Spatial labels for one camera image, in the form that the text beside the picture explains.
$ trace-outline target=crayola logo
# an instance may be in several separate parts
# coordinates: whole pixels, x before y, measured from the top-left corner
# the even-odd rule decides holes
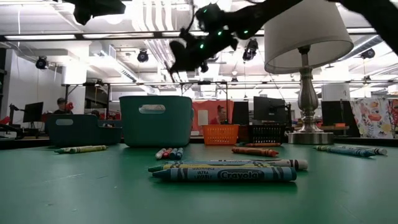
[[[264,173],[255,169],[228,169],[219,171],[218,178],[223,180],[257,180],[264,178]]]

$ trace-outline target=silver lamp base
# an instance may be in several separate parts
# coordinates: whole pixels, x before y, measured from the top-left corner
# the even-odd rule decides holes
[[[289,144],[333,144],[333,133],[289,133]]]

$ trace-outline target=lamp shade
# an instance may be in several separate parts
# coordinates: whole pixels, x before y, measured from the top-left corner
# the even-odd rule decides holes
[[[297,50],[310,45],[309,66],[316,68],[349,53],[354,43],[336,4],[303,0],[264,25],[265,70],[275,74],[298,72],[302,58]]]

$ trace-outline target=green table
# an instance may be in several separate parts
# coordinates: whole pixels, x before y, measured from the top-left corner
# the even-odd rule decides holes
[[[286,184],[169,183],[151,178],[157,149],[54,154],[0,151],[0,223],[398,223],[398,151],[374,159],[284,144],[306,159]],[[185,160],[258,158],[191,144]]]

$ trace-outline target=crayon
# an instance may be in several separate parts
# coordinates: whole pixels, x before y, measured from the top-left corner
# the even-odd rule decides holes
[[[325,152],[338,153],[338,154],[351,155],[351,156],[361,156],[361,157],[375,156],[375,153],[364,149],[344,149],[333,146],[314,146],[313,148],[318,151],[325,151]]]
[[[171,152],[170,152],[170,155],[169,155],[169,158],[170,159],[175,159],[175,156],[176,156],[176,154],[177,154],[177,148],[174,148]]]
[[[308,169],[308,162],[300,159],[276,159],[276,160],[211,160],[211,161],[167,161],[168,165],[180,164],[206,164],[212,166],[230,166],[230,164],[245,165],[245,164],[269,164],[279,167],[292,167],[296,170]]]
[[[272,167],[270,164],[226,164],[226,165],[209,165],[209,164],[166,164],[160,166],[154,166],[148,168],[148,172],[157,172],[166,169],[172,168],[199,168],[199,169],[206,169],[206,168],[257,168],[257,167]]]
[[[289,167],[171,168],[153,172],[152,176],[172,181],[269,182],[295,180],[297,173],[295,169]]]
[[[168,148],[165,152],[163,152],[163,159],[167,159],[169,158],[170,152],[172,152],[173,149],[172,148]]]
[[[253,160],[211,160],[210,162],[220,162],[220,163],[253,163],[261,162],[268,163],[272,166],[280,167],[292,167],[296,170],[306,170],[308,169],[308,162],[303,159],[253,159]]]
[[[267,157],[276,157],[279,154],[279,152],[274,151],[272,149],[255,149],[249,147],[232,147],[232,151],[234,153],[256,155],[256,156],[267,156]]]
[[[180,160],[182,158],[182,155],[184,153],[184,149],[183,148],[179,148],[177,151],[177,154],[175,155],[175,159]]]
[[[161,159],[161,158],[163,157],[163,153],[164,153],[165,151],[166,151],[166,149],[163,148],[163,149],[161,149],[159,152],[156,152],[155,158],[156,158],[157,160]]]
[[[279,147],[281,143],[238,143],[236,146],[239,147]]]
[[[75,154],[75,153],[84,153],[84,152],[103,151],[106,150],[107,148],[108,148],[107,146],[66,147],[66,148],[57,149],[54,152],[57,152],[59,154],[64,154],[64,153]]]
[[[343,149],[364,149],[364,150],[373,152],[376,155],[383,155],[383,156],[387,155],[387,149],[381,149],[381,148],[362,147],[362,146],[360,146],[360,147],[358,147],[358,146],[352,146],[352,147],[349,147],[349,146],[335,146],[335,147],[340,147],[340,148],[343,148]]]

